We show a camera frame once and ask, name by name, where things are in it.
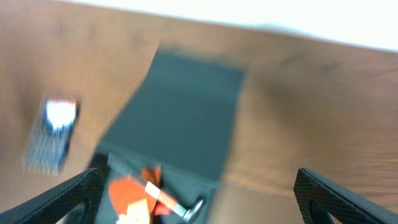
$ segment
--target wood grain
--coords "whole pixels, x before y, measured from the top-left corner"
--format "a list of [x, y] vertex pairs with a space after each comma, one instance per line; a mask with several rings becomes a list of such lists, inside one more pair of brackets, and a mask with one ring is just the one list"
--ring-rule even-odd
[[[80, 173], [158, 47], [246, 67], [210, 223], [302, 223], [309, 167], [398, 212], [398, 56], [251, 30], [48, 1], [0, 2], [0, 212]], [[43, 93], [81, 100], [60, 177], [22, 172]]]

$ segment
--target black box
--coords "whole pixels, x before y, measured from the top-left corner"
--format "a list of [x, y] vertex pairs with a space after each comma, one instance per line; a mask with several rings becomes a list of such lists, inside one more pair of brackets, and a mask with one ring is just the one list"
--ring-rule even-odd
[[[235, 119], [243, 71], [158, 50], [146, 79], [98, 144], [90, 167], [103, 166], [106, 185], [96, 223], [118, 218], [108, 182], [124, 174], [106, 167], [120, 155], [135, 167], [162, 166], [162, 185], [190, 208], [206, 204], [195, 223], [205, 223], [220, 186]], [[176, 214], [154, 223], [180, 223]]]

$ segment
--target mobile phone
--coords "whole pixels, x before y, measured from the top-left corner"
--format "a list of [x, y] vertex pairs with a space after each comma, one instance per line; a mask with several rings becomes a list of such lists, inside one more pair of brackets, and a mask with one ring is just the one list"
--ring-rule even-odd
[[27, 171], [59, 175], [78, 114], [78, 101], [72, 97], [43, 97], [27, 144]]

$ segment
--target orange cloth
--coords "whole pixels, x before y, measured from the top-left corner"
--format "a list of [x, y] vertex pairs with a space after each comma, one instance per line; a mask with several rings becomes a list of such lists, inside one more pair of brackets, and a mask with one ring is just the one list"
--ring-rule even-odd
[[[149, 168], [141, 170], [141, 177], [158, 187], [161, 175], [160, 166], [157, 166], [154, 170]], [[145, 186], [129, 176], [122, 177], [121, 179], [109, 183], [109, 197], [115, 212], [118, 215], [127, 215], [127, 208], [130, 204], [146, 198], [149, 213], [154, 215], [170, 214], [170, 209], [162, 204], [157, 205], [156, 199], [145, 192], [144, 188]]]

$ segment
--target brown wooden surface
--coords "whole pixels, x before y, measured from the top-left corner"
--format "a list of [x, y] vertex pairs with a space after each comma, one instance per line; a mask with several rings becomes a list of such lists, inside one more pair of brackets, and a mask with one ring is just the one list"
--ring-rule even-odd
[[[80, 173], [158, 46], [247, 68], [210, 223], [302, 223], [309, 167], [398, 212], [398, 56], [60, 2], [0, 2], [0, 212]], [[45, 92], [81, 99], [60, 177], [22, 172]]]

